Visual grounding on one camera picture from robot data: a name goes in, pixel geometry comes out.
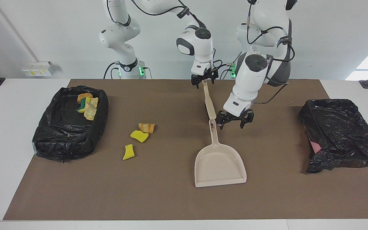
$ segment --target bread piece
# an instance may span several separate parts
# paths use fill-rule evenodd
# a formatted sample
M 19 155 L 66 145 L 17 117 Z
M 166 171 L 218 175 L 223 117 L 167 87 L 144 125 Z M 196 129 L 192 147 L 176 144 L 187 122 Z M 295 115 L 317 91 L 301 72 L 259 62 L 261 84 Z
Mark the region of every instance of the bread piece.
M 139 123 L 139 128 L 143 133 L 152 134 L 154 132 L 154 127 L 156 124 L 150 123 Z
M 81 93 L 81 94 L 79 94 L 79 95 L 78 95 L 78 103 L 79 103 L 79 104 L 81 103 L 81 101 L 82 101 L 82 99 L 83 99 L 84 97 L 93 98 L 93 94 L 91 94 L 91 93 Z
M 86 103 L 83 116 L 89 121 L 93 121 L 95 119 L 96 111 L 97 109 L 95 109 L 91 103 Z
M 97 109 L 97 104 L 99 103 L 99 98 L 98 98 L 98 97 L 91 98 L 91 99 L 90 99 L 90 103 L 92 104 L 92 106 L 93 106 L 94 108 L 96 108 L 96 109 Z

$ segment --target yellow sponge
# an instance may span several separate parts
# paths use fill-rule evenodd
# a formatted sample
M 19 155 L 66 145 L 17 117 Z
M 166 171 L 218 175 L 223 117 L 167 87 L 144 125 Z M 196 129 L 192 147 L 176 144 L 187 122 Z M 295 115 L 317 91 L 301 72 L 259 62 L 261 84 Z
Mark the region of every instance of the yellow sponge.
M 145 134 L 140 130 L 135 130 L 132 132 L 132 134 L 130 134 L 130 137 L 143 143 L 147 139 L 147 137 L 149 137 L 149 134 Z
M 128 144 L 128 145 L 124 146 L 124 148 L 126 149 L 126 151 L 124 153 L 123 160 L 127 160 L 129 158 L 134 157 L 133 144 Z
M 90 97 L 82 98 L 82 100 L 80 101 L 80 108 L 76 109 L 76 111 L 80 113 L 84 113 L 86 109 L 86 103 L 89 103 L 89 102 L 90 102 Z

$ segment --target brown mat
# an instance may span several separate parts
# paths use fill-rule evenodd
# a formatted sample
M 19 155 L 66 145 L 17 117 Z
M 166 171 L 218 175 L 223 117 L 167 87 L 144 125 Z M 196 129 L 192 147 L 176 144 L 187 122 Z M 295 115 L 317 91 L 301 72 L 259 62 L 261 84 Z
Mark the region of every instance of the brown mat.
M 33 157 L 4 220 L 368 219 L 368 168 L 307 174 L 309 144 L 298 120 L 307 99 L 327 98 L 318 80 L 291 80 L 252 124 L 225 125 L 247 182 L 194 186 L 194 160 L 211 143 L 203 90 L 189 80 L 71 80 L 105 90 L 109 118 L 95 154 L 70 163 Z M 210 94 L 222 109 L 234 81 Z M 264 85 L 258 100 L 277 88 Z M 141 144 L 139 122 L 157 124 Z M 136 157 L 123 161 L 133 143 Z

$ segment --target pink object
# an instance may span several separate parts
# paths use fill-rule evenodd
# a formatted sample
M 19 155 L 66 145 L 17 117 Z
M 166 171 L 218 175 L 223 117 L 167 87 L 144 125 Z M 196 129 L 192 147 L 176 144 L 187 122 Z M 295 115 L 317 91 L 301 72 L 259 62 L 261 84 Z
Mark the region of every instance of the pink object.
M 317 153 L 322 149 L 318 143 L 315 143 L 313 141 L 310 141 L 310 142 L 311 142 L 310 144 L 312 145 L 314 153 Z

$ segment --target black cable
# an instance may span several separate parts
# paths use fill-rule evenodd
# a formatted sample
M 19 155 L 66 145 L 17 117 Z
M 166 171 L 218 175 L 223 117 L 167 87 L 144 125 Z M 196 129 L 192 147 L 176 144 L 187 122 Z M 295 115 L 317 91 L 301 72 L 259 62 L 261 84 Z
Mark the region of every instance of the black cable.
M 170 12 L 170 11 L 172 11 L 172 10 L 174 10 L 174 9 L 177 9 L 177 8 L 185 8 L 184 6 L 176 6 L 176 7 L 173 7 L 173 8 L 171 8 L 171 9 L 169 9 L 169 10 L 166 10 L 166 11 L 164 11 L 164 12 L 162 12 L 162 13 L 147 13 L 147 12 L 145 12 L 143 9 L 141 9 L 140 8 L 140 6 L 138 6 L 137 5 L 137 3 L 134 1 L 134 0 L 131 0 L 132 1 L 132 3 L 141 11 L 141 12 L 143 12 L 143 13 L 145 13 L 145 14 L 147 14 L 147 15 L 150 15 L 150 16 L 159 16 L 159 15 L 162 15 L 162 14 L 165 14 L 165 13 L 168 13 L 168 12 Z
M 220 62 L 221 62 L 221 64 L 219 65 L 219 67 L 216 67 L 216 66 L 214 65 L 214 63 L 216 63 L 216 62 L 218 62 L 218 61 L 220 61 Z M 214 67 L 214 68 L 219 69 L 219 68 L 221 68 L 221 67 L 223 67 L 223 66 L 224 66 L 224 62 L 223 62 L 221 59 L 218 59 L 218 60 L 215 60 L 215 61 L 212 63 L 212 65 L 213 65 L 213 67 Z
M 256 42 L 258 40 L 258 38 L 260 38 L 262 35 L 268 33 L 268 31 L 271 30 L 271 29 L 283 29 L 283 28 L 280 27 L 280 26 L 273 26 L 271 28 L 268 28 L 266 30 L 263 30 L 261 32 L 261 34 L 259 36 L 257 36 L 257 38 L 255 38 L 252 42 L 249 42 L 249 36 L 248 36 L 248 34 L 249 34 L 249 27 L 247 27 L 247 42 L 248 42 L 248 44 L 250 44 L 250 45 L 253 44 L 254 42 Z
M 207 26 L 205 26 L 205 24 L 201 22 L 193 13 L 191 13 L 190 11 L 188 13 L 191 16 L 193 16 L 193 18 L 198 22 L 198 25 L 200 26 L 200 28 L 207 28 Z
M 235 58 L 235 60 L 232 62 L 232 64 L 234 64 L 235 63 L 235 61 L 241 56 L 241 54 L 242 54 L 242 51 L 241 52 L 239 52 L 239 54 L 238 54 L 238 56 Z M 225 76 L 224 76 L 224 78 L 222 79 L 222 80 L 224 80 L 225 79 L 225 77 L 226 77 L 226 75 L 228 74 L 228 71 L 231 69 L 231 67 L 229 67 L 228 69 L 226 69 L 226 70 L 224 70 L 224 71 L 222 71 L 222 73 L 223 72 L 225 72 L 225 71 L 227 71 L 226 72 L 226 74 L 225 74 Z
M 228 73 L 228 72 L 230 71 L 230 69 L 227 69 L 227 70 L 223 70 L 223 71 L 222 71 L 221 75 L 219 76 L 219 79 L 220 79 L 220 80 L 224 80 L 224 79 L 225 79 L 226 74 L 225 74 L 225 76 L 224 76 L 224 79 L 221 79 L 221 78 L 222 78 L 222 74 L 223 74 L 225 71 L 226 71 L 226 73 Z
M 286 83 L 286 82 L 279 82 L 279 81 L 276 81 L 276 80 L 272 80 L 272 79 L 270 79 L 269 77 L 267 77 L 267 76 L 265 76 L 265 78 L 266 79 L 268 79 L 268 81 L 271 81 L 271 82 L 273 82 L 273 83 L 275 83 L 275 84 L 278 84 L 278 85 L 287 85 L 287 84 L 289 84 L 289 83 Z
M 153 79 L 153 75 L 151 74 L 151 69 L 149 67 L 143 67 L 143 70 L 145 69 L 149 69 L 149 72 L 150 72 L 150 78 Z
M 290 43 L 288 43 L 287 46 L 288 46 L 288 48 L 290 48 L 290 50 L 293 53 L 292 58 L 289 58 L 289 59 L 276 59 L 276 58 L 274 58 L 273 59 L 274 61 L 284 61 L 284 62 L 287 62 L 287 61 L 292 61 L 295 58 L 295 50 L 293 49 L 292 45 Z
M 109 70 L 109 68 L 110 68 L 112 65 L 114 65 L 114 64 L 116 64 L 116 63 L 112 62 L 112 63 L 111 63 L 111 64 L 106 68 L 105 74 L 103 75 L 103 79 L 105 79 L 105 78 L 106 78 L 107 71 L 108 71 L 108 70 Z
M 289 83 L 282 83 L 282 87 L 269 99 L 269 101 L 267 102 L 254 102 L 254 104 L 267 104 L 269 103 L 270 101 L 272 101 L 273 98 L 275 98 L 275 96 L 278 95 L 278 93 L 283 89 L 285 88 L 285 86 L 287 86 Z
M 260 36 L 258 36 L 258 38 L 255 38 L 255 40 L 251 43 L 249 43 L 249 22 L 251 21 L 251 7 L 252 7 L 252 2 L 250 2 L 250 5 L 249 5 L 249 10 L 248 10 L 248 18 L 247 18 L 247 42 L 248 44 L 252 44 L 254 43 Z
M 111 16 L 111 13 L 110 13 L 110 9 L 109 9 L 109 1 L 107 0 L 106 1 L 106 5 L 107 5 L 107 8 L 108 8 L 108 12 L 109 12 L 109 15 L 110 15 L 110 19 L 114 22 L 114 23 L 117 23 L 113 20 L 113 17 Z
M 185 7 L 184 3 L 181 0 L 177 0 L 182 6 Z
M 110 70 L 110 78 L 113 79 L 113 70 L 118 70 L 118 67 L 114 67 L 113 69 Z

